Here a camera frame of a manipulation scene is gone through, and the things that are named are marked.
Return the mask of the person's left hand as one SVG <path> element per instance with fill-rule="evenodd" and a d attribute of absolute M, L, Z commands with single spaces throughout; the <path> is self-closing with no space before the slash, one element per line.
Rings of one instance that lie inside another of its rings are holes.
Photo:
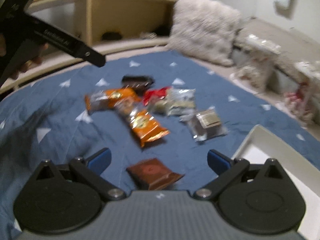
<path fill-rule="evenodd" d="M 1 35 L 1 41 L 0 41 L 0 54 L 1 57 L 6 55 L 6 44 L 5 44 L 5 38 L 3 35 Z M 18 68 L 13 74 L 10 76 L 11 79 L 16 80 L 20 73 L 27 72 L 32 65 L 38 66 L 42 63 L 42 57 L 40 55 L 37 55 L 36 57 L 33 57 L 32 59 L 29 59 L 24 64 Z"/>

